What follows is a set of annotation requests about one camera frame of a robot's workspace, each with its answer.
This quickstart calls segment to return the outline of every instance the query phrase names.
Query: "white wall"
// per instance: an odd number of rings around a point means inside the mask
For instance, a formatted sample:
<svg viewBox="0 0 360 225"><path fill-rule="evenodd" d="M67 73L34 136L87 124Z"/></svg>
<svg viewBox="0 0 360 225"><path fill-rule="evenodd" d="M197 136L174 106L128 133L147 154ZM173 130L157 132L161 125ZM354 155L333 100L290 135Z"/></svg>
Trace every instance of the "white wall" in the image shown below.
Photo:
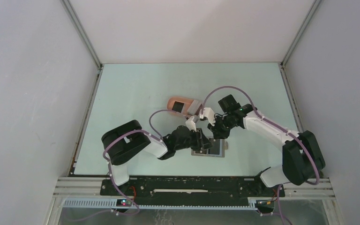
<svg viewBox="0 0 360 225"><path fill-rule="evenodd" d="M72 0L103 63L279 62L314 0Z"/></svg>
<svg viewBox="0 0 360 225"><path fill-rule="evenodd" d="M323 1L287 72L344 218L360 224L360 1Z"/></svg>
<svg viewBox="0 0 360 225"><path fill-rule="evenodd" d="M96 74L59 0L0 0L0 224L42 224Z"/></svg>

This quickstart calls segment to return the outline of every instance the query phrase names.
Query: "floor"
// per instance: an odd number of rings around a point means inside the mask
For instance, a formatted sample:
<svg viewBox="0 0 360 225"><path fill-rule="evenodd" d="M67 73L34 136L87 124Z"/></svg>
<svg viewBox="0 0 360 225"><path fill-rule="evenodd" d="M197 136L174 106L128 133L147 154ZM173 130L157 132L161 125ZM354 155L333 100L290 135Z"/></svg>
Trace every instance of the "floor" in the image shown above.
<svg viewBox="0 0 360 225"><path fill-rule="evenodd" d="M209 92L224 85L243 89L267 117L284 127L296 129L277 63L105 64L74 174L107 174L101 142L105 132L134 119L143 129L153 132L148 119L153 112L165 109L170 97L203 101ZM213 94L206 106L221 113L217 101L228 94L233 94L241 105L248 103L238 91L224 89ZM154 116L152 123L166 135L184 125L184 120L161 112ZM206 128L207 121L197 125L203 128L205 135L211 135ZM140 152L129 161L129 174L254 176L282 162L281 152L253 132L236 127L227 141L229 149L224 158L192 156L191 150L186 149L161 161Z"/></svg>

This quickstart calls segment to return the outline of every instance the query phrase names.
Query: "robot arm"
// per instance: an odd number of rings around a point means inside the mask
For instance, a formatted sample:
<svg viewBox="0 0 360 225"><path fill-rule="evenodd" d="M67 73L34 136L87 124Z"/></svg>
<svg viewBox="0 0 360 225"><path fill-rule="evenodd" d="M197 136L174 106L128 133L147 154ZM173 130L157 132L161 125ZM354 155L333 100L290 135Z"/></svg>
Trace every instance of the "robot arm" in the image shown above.
<svg viewBox="0 0 360 225"><path fill-rule="evenodd" d="M190 117L186 126L179 126L171 134L162 139L152 138L146 131L128 135L129 142L120 140L107 150L114 173L114 181L121 185L128 181L127 162L138 152L147 151L161 160L174 156L177 150L191 148L192 150L206 150L212 147L210 141L200 128L196 128L198 120L208 120L208 129L213 133L214 139L226 139L234 127L251 130L265 137L279 150L282 150L282 165L269 167L255 176L255 181L261 188L270 188L278 184L291 182L301 185L314 175L313 166L294 138L298 138L311 155L318 170L325 167L321 150L313 133L305 131L286 130L284 133L272 125L272 121L265 118L259 111L256 114L250 104L241 106L232 95L219 102L224 115L215 114L211 108L204 108L200 117ZM141 130L140 124L133 120L127 124L107 132L103 138L104 148L110 143L125 135L129 131Z"/></svg>
<svg viewBox="0 0 360 225"><path fill-rule="evenodd" d="M221 99L219 104L225 115L215 115L210 108L204 108L201 115L201 119L208 119L210 122L208 128L212 131L214 138L226 139L230 135L232 128L241 127L263 136L282 151L282 165L267 168L255 177L255 180L263 183L264 186L270 188L286 182L301 185L314 175L313 167L306 154L300 151L301 147L291 136L302 141L318 170L325 167L325 161L318 142L310 131L300 133L286 129L287 132L285 133L269 123L268 121L271 120L265 118L260 111L257 111L257 113L261 117L257 116L250 104L241 107L232 95Z"/></svg>

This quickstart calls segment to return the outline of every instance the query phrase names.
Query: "glass panel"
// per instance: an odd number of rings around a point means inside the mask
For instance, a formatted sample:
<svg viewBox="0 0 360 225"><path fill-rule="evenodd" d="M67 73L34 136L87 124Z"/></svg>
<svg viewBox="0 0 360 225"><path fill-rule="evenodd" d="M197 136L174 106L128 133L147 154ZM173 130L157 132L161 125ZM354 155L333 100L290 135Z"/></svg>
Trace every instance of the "glass panel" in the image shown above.
<svg viewBox="0 0 360 225"><path fill-rule="evenodd" d="M322 201L282 201L283 215L294 224L328 225ZM101 209L64 208L61 225L279 225L279 216L260 217L252 210L141 210L134 216L116 216L109 210L83 221Z"/></svg>

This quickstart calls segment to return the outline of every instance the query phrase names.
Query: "pink cable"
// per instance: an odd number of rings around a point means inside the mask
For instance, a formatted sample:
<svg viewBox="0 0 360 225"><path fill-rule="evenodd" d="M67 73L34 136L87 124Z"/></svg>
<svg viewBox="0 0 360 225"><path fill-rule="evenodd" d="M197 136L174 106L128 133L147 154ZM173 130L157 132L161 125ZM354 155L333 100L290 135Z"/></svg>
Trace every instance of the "pink cable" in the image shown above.
<svg viewBox="0 0 360 225"><path fill-rule="evenodd" d="M112 185L114 185L114 188L117 190L117 192L123 196L124 198L126 198L128 201L130 201L136 208L137 208L137 212L133 212L133 213L123 213L123 212L118 212L116 210L115 213L117 214L121 214L121 215L125 215L125 216L132 216L132 215L136 215L137 213L140 212L140 208L139 208L139 205L137 205L133 199L129 198L126 196L126 194L124 194L123 192L121 192L121 190L118 188L118 186L115 184L115 181L114 181L114 177L113 177L113 171L111 169L111 160L106 156L108 150L113 146L115 145L116 143L118 143L120 140L122 140L123 138L125 138L126 136L128 135L131 135L131 134L135 134L135 133L143 133L145 135L148 135L154 139L156 139L157 141L161 141L161 139L155 137L154 135L150 134L149 132L145 131L145 130L132 130L132 131L129 131L127 132L126 134L124 135L121 135L120 137L118 137L117 139L115 139L111 144L109 144L107 146L107 148L104 150L103 152L103 158L105 158L107 160L107 164L108 164L108 171L109 171L109 175L110 175L110 180L112 182Z"/></svg>
<svg viewBox="0 0 360 225"><path fill-rule="evenodd" d="M261 213L259 210L257 211L257 213L259 213L262 217L266 217L266 216L281 216L279 213L272 213L272 214L271 214L271 213ZM293 225L290 219L288 219L288 218L285 217L285 216L283 216L283 217L284 217L284 219L285 219L286 221L288 221L288 223L289 223L290 225Z"/></svg>
<svg viewBox="0 0 360 225"><path fill-rule="evenodd" d="M284 133L286 133L286 134L288 133L288 131L287 131L285 128L281 127L280 125L274 123L274 122L271 121L271 120L268 120L268 119L266 119L266 118L263 118L263 117L260 115L260 113L257 111L257 109L256 109L255 105L253 104L253 101L252 101L252 99L249 97L249 95L248 95L246 92L244 92L242 89L237 88L237 87L234 87L234 86L222 86L222 87L218 87L218 88L214 89L214 90L213 90L211 93L209 93L208 96L205 98L205 100L204 100L204 102L203 102L203 104L202 104L202 109L205 107L205 104L206 104L206 101L208 100L208 98L209 98L214 92L216 92L216 91L218 91L218 90L220 90L220 89L224 89L224 88L231 88L231 89L235 89L235 90L240 91L242 94L244 94L244 95L248 98L250 104L252 105L253 111L256 113L256 115L257 115L258 117L260 117L263 121L266 121L267 123L269 123L269 124L273 125L274 127L278 128L278 129L281 130L282 132L284 132ZM293 138L293 139L300 145L300 147L303 149L303 152L306 154L308 160L310 161L310 163L311 163L311 165L312 165L312 167L313 167L313 170L314 170L314 173L315 173L315 177L316 177L316 181L315 181L314 183L312 183L312 182L310 182L310 181L307 180L306 183L312 184L312 185L318 185L318 184L319 184L319 172L318 172L318 169L317 169L317 167L316 167L316 165L315 165L315 162L314 162L313 158L311 157L311 155L310 155L310 153L308 152L307 148L304 146L304 144L300 141L299 138L297 138L297 137L296 137L295 135L293 135L292 133L289 133L288 135L289 135L291 138Z"/></svg>
<svg viewBox="0 0 360 225"><path fill-rule="evenodd" d="M177 111L174 111L174 110L170 110L170 109L161 109L161 110L158 110L156 112L154 112L153 114L151 114L150 116L150 119L148 120L148 122L150 123L150 127L155 131L155 133L157 133L159 135L160 138L162 138L162 135L160 132L158 132L153 126L152 126L152 123L151 123L151 118L157 114L157 113L160 113L160 112L173 112L173 113L178 113L182 116L184 116L185 118L187 118L185 115L181 114L180 112L177 112Z"/></svg>

